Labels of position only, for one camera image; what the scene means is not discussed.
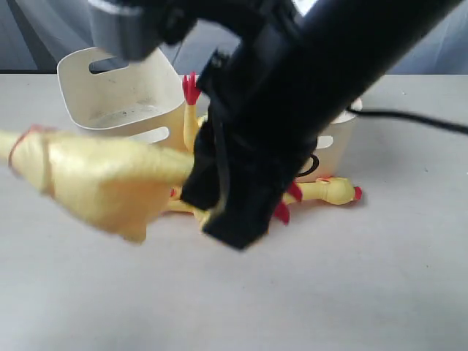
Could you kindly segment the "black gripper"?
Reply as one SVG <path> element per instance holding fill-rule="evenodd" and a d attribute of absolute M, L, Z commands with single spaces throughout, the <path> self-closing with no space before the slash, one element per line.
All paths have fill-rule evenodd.
<path fill-rule="evenodd" d="M 317 141 L 275 142 L 271 150 L 250 148 L 206 122 L 195 139 L 195 163 L 181 199 L 208 213 L 204 233 L 244 250 L 266 234 L 282 195 Z"/>

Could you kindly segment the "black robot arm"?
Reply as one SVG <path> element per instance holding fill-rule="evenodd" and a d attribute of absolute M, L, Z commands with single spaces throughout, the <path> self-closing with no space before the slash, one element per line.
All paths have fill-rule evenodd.
<path fill-rule="evenodd" d="M 204 233 L 236 249 L 270 218 L 329 123 L 454 8 L 456 1 L 189 1 L 235 32 L 198 84 L 210 99 L 182 198 L 208 209 Z"/>

